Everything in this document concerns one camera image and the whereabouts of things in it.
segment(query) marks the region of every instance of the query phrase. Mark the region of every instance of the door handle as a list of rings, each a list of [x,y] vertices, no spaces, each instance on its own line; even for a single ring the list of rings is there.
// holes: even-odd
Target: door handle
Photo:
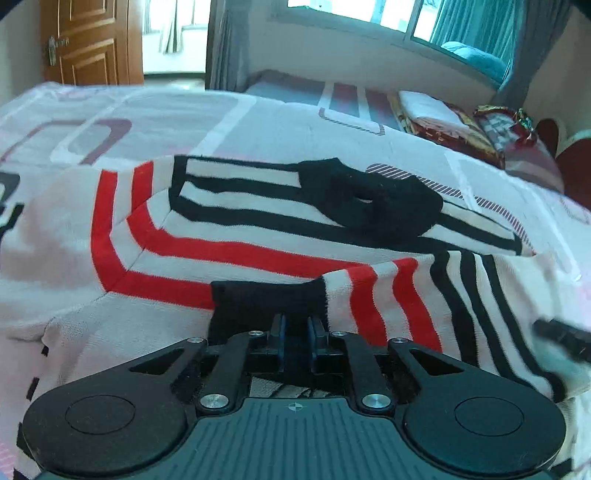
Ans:
[[[57,64],[57,56],[56,56],[56,49],[59,47],[65,47],[70,44],[69,38],[56,38],[52,35],[49,37],[47,42],[47,52],[49,54],[49,65],[52,67],[56,66]]]

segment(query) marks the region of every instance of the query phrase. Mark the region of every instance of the triangular cutout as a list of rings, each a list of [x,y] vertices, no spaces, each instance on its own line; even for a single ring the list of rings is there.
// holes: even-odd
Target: triangular cutout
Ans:
[[[129,369],[130,372],[148,374],[148,375],[162,375],[172,366],[175,361],[183,354],[182,348],[177,348],[165,353],[163,356],[159,356],[144,362],[143,364],[136,365]]]
[[[462,373],[463,370],[455,367],[454,365],[450,365],[443,360],[439,360],[438,358],[429,355],[428,353],[423,352],[422,350],[410,350],[413,357],[421,364],[421,367],[432,377],[438,377],[440,375],[450,375],[450,374],[459,374]]]

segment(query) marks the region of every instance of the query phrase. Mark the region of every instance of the window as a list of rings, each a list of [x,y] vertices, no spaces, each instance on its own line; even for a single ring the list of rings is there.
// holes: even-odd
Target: window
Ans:
[[[145,0],[144,33],[160,31],[174,0]],[[178,0],[178,17],[183,28],[207,28],[210,0]]]
[[[408,48],[428,47],[428,56],[452,57],[496,83],[513,58],[515,0],[287,0],[287,6],[375,24]]]

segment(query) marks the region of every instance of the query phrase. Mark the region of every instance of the ribbed gray panel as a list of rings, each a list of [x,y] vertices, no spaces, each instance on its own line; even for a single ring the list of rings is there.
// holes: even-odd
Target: ribbed gray panel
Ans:
[[[59,479],[51,474],[41,477]],[[167,459],[125,478],[452,480],[459,477],[440,472],[415,455],[389,420],[356,414],[344,398],[247,398],[236,413],[199,421],[187,442]],[[550,476],[539,473],[530,478],[548,480]]]

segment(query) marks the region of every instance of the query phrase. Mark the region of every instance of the gray curtain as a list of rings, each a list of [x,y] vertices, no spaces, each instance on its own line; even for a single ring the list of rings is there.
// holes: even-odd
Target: gray curtain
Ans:
[[[243,92],[248,86],[251,3],[252,0],[225,0],[216,13],[211,89]]]
[[[431,43],[458,41],[508,64],[513,56],[515,0],[443,0]]]
[[[168,16],[160,28],[160,53],[177,53],[183,49],[183,26],[178,18],[178,0],[169,0]]]
[[[570,11],[570,0],[517,0],[514,59],[492,104],[523,107],[530,83],[562,35]]]

